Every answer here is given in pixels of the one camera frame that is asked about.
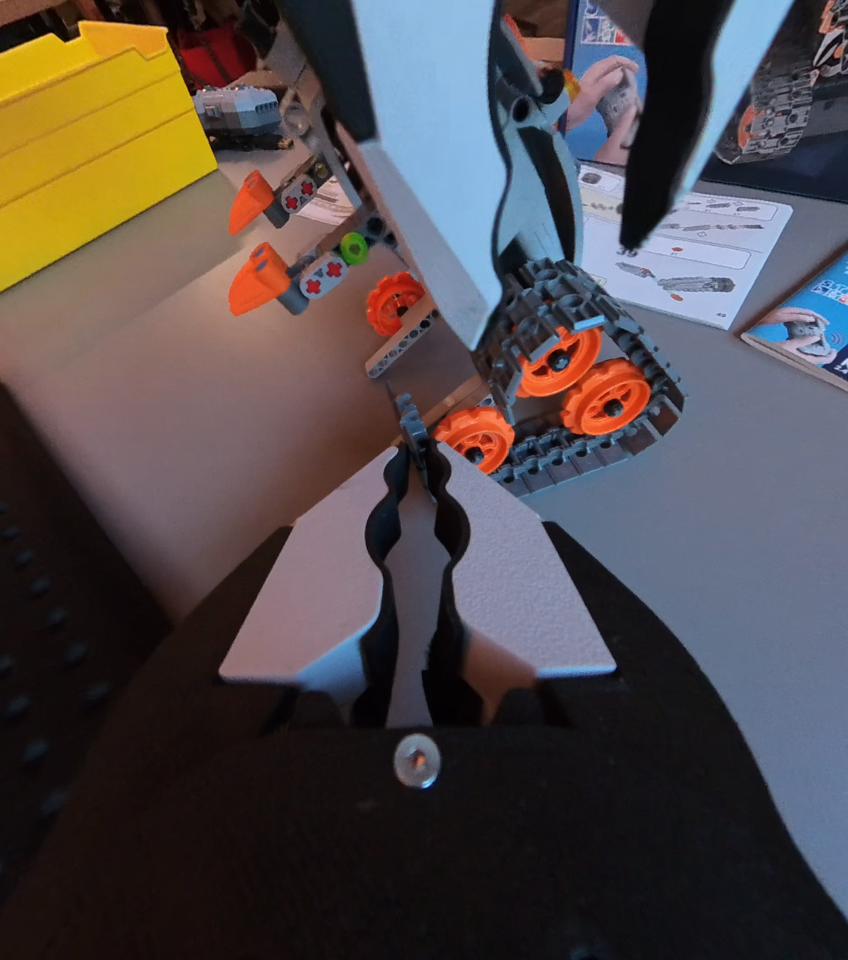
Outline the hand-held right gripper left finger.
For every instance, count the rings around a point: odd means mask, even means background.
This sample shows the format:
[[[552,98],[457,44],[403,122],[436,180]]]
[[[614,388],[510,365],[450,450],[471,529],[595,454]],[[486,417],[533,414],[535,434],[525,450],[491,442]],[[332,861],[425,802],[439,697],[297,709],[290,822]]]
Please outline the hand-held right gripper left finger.
[[[300,516],[219,667],[226,682],[297,685],[382,726],[398,654],[385,560],[401,536],[409,452],[391,446]]]

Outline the grey device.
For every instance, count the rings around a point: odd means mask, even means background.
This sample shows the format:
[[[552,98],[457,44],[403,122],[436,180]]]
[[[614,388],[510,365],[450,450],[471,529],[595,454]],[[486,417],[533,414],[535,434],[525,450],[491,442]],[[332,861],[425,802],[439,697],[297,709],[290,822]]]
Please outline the grey device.
[[[192,100],[214,151],[277,151],[293,146],[282,132],[278,97],[269,89],[205,87]]]

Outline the blue toy robot box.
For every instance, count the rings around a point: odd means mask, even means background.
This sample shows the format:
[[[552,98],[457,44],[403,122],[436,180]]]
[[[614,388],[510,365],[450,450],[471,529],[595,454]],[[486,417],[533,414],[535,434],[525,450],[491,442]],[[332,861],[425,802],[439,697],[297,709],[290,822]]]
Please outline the blue toy robot box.
[[[585,101],[565,121],[572,154],[626,171],[646,62],[618,2],[569,2],[565,65]],[[699,178],[848,203],[848,2],[790,2]]]

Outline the open instruction booklet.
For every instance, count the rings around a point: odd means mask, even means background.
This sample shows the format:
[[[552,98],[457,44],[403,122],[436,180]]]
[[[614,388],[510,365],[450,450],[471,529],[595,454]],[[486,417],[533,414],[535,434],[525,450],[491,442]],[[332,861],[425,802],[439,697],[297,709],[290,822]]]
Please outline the open instruction booklet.
[[[581,164],[582,252],[575,263],[627,304],[728,330],[790,218],[784,204],[689,193],[644,246],[619,241],[624,177]]]

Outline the grey desk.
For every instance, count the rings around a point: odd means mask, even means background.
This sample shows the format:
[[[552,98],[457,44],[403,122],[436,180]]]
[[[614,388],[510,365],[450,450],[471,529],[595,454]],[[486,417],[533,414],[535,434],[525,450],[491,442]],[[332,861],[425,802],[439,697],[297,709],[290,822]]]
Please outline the grey desk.
[[[0,379],[102,526],[186,615],[279,525],[397,435],[366,359],[376,249],[301,318],[240,318],[227,293],[252,246],[295,258],[294,221],[239,236],[245,174],[219,171],[0,294]],[[529,499],[650,606],[709,676],[805,857],[848,918],[848,394],[735,336],[633,308],[682,377],[668,436]]]

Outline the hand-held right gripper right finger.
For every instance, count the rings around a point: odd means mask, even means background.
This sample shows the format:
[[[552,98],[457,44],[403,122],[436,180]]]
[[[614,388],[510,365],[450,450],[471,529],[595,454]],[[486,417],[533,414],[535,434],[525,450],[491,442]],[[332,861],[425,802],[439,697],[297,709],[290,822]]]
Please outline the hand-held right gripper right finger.
[[[510,690],[615,671],[537,513],[441,441],[426,465],[450,557],[422,674],[433,723],[477,725]]]

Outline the yellow storage bin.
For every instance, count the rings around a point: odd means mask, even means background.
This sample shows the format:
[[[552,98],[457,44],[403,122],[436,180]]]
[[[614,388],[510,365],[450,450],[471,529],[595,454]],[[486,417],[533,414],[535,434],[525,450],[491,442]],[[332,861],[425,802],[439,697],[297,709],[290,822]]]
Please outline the yellow storage bin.
[[[0,292],[216,169],[180,76],[0,156]]]
[[[79,31],[1,53],[0,109],[45,90],[63,92],[72,107],[103,106],[164,80],[188,95],[166,28],[82,21]]]

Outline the black dotted panel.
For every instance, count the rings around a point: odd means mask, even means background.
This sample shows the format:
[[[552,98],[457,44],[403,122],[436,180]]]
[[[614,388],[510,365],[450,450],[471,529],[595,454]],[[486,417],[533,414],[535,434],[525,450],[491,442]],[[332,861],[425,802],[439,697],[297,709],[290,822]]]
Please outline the black dotted panel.
[[[169,631],[0,384],[0,909],[108,709]]]

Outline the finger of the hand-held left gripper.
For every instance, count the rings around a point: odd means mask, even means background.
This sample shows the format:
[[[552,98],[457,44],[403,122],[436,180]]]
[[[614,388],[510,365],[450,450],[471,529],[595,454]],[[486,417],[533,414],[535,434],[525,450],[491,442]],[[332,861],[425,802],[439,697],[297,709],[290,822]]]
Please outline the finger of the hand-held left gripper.
[[[696,183],[788,10],[785,1],[618,2],[646,95],[625,171],[620,241],[644,244]]]
[[[502,296],[492,247],[507,171],[488,78],[496,6],[353,2],[377,127],[358,145],[358,168],[470,351]]]

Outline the dark grey toy track belt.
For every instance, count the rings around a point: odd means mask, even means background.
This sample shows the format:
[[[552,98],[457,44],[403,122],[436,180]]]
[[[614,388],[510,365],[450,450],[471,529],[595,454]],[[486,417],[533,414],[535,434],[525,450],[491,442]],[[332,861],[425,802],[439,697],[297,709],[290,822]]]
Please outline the dark grey toy track belt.
[[[397,400],[404,439],[420,470],[443,441],[518,498],[636,457],[685,405],[646,330],[565,260],[507,276],[472,358],[476,376],[429,414]]]

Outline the grey orange block toy robot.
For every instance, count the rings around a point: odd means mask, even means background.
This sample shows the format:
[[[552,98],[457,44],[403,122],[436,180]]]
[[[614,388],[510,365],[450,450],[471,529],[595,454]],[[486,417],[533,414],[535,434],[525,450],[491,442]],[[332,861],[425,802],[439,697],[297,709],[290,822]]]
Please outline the grey orange block toy robot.
[[[575,259],[583,239],[576,167],[554,127],[570,104],[564,77],[560,70],[532,61],[502,17],[501,3],[496,4],[488,78],[494,136],[507,171],[492,247],[502,296],[474,350],[467,349],[454,333],[471,357],[501,305],[507,276],[540,259],[565,260],[579,267]],[[379,207],[369,174],[358,168],[360,143],[330,114],[320,80],[276,2],[243,2],[241,12],[250,42],[265,67],[286,87],[280,102],[282,119],[306,145],[310,158],[278,186],[271,186],[258,172],[249,174],[231,209],[231,233],[240,233],[259,217],[281,228],[315,198],[317,188],[329,178],[337,179],[345,189],[354,212],[336,234],[294,263],[286,263],[267,244],[255,248],[230,288],[232,314],[240,316],[278,303],[287,312],[300,315],[328,296],[348,271],[365,260],[370,249],[386,247],[404,263],[405,270],[381,281],[368,299],[369,316],[381,308],[381,318],[375,320],[378,328],[396,329],[384,332],[391,339],[384,354],[399,354],[434,319],[442,319],[452,330],[405,252],[389,215]]]

